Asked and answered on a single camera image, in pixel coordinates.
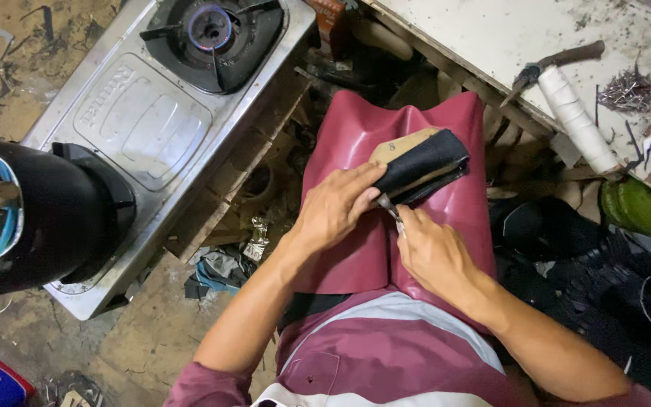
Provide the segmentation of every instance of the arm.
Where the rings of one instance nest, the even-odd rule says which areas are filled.
[[[504,290],[473,264],[463,240],[422,210],[399,206],[406,236],[403,265],[435,293],[496,335],[543,389],[586,402],[627,393],[629,381],[607,356],[577,334]]]
[[[221,372],[251,374],[293,294],[295,276],[309,257],[355,228],[379,194],[371,185],[384,173],[385,165],[375,164],[336,170],[308,191],[293,229],[230,301],[193,360]]]

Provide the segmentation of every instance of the maroon shirt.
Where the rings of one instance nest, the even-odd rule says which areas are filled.
[[[354,294],[328,311],[289,325],[276,358],[278,377],[259,401],[532,405],[520,397],[493,350],[473,329],[445,311],[389,289]],[[193,362],[182,370],[165,405],[251,405],[250,380],[249,375]],[[651,405],[651,393],[633,385],[627,395],[589,405]]]

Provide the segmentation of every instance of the hand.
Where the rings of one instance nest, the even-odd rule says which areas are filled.
[[[411,276],[467,315],[481,307],[484,283],[493,280],[474,265],[458,232],[437,225],[422,209],[398,209],[406,230],[399,236],[399,251]]]
[[[343,240],[381,192],[372,187],[385,174],[385,164],[366,163],[354,170],[335,170],[309,190],[289,234],[300,250],[314,254]]]

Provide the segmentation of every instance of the forearm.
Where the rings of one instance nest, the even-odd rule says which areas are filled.
[[[292,297],[291,282],[310,255],[285,235],[243,285],[200,343],[193,360],[222,372],[251,372],[263,356],[278,318]]]
[[[626,393],[629,382],[607,356],[481,274],[482,306],[464,311],[488,327],[544,390],[566,401],[596,401]]]

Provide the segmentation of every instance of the black leather scrap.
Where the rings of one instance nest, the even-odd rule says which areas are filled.
[[[467,174],[469,159],[464,144],[449,129],[444,129],[389,162],[384,176],[373,186],[388,194],[394,204],[408,204]],[[446,167],[453,169],[397,196],[391,196],[421,177]]]

